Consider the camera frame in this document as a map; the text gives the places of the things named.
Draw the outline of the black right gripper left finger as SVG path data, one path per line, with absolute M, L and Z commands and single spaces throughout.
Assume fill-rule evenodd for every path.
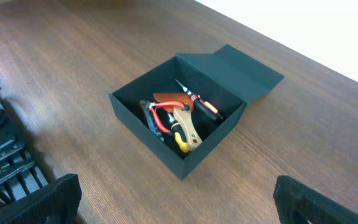
M 76 174 L 64 175 L 15 202 L 0 190 L 0 223 L 74 223 L 81 196 Z

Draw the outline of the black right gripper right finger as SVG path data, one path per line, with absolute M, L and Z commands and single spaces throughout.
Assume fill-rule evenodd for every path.
M 358 223 L 358 214 L 288 175 L 277 177 L 273 198 L 284 224 Z

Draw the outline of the orange black needle-nose pliers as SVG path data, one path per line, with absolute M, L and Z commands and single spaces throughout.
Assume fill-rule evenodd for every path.
M 215 108 L 211 103 L 205 101 L 201 98 L 200 95 L 190 91 L 186 86 L 180 83 L 178 80 L 175 80 L 183 91 L 188 95 L 189 99 L 193 102 L 194 106 L 204 113 L 208 118 L 213 121 L 223 120 L 223 116 L 219 113 L 218 109 Z

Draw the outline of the red black diagonal cutters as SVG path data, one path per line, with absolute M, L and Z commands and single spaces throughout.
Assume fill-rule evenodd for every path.
M 185 111 L 190 110 L 190 106 L 188 104 L 182 103 L 180 101 L 175 101 L 175 100 L 164 101 L 164 102 L 160 102 L 160 103 L 148 101 L 148 102 L 146 102 L 146 107 L 152 113 L 154 120 L 155 120 L 155 124 L 157 125 L 159 130 L 161 130 L 161 132 L 167 133 L 167 134 L 170 134 L 171 131 L 163 125 L 156 110 L 162 108 L 167 113 L 169 113 L 171 110 L 173 110 L 175 108 L 183 109 Z

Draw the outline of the yellow black screwdriver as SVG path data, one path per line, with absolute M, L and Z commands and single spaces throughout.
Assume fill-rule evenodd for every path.
M 182 127 L 180 126 L 179 122 L 176 120 L 176 118 L 173 116 L 172 113 L 167 113 L 167 115 L 168 115 L 170 130 L 173 133 L 173 137 L 176 143 L 178 144 L 182 152 L 189 154 L 190 150 L 189 150 L 188 142 L 186 140 L 186 136 Z

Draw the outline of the orange scraper with wooden handle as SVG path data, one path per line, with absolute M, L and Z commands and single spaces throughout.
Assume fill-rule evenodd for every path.
M 193 121 L 191 118 L 191 112 L 193 111 L 193 103 L 191 100 L 186 96 L 185 93 L 154 93 L 154 98 L 157 102 L 164 102 L 164 101 L 180 101 L 182 103 L 186 103 L 190 106 L 189 111 L 185 111 L 183 109 L 175 108 L 171 110 L 169 113 L 172 113 L 176 120 L 179 122 L 180 126 L 182 127 L 186 140 L 188 142 L 190 152 L 194 151 L 201 143 L 202 140 L 199 137 L 196 129 L 193 125 Z

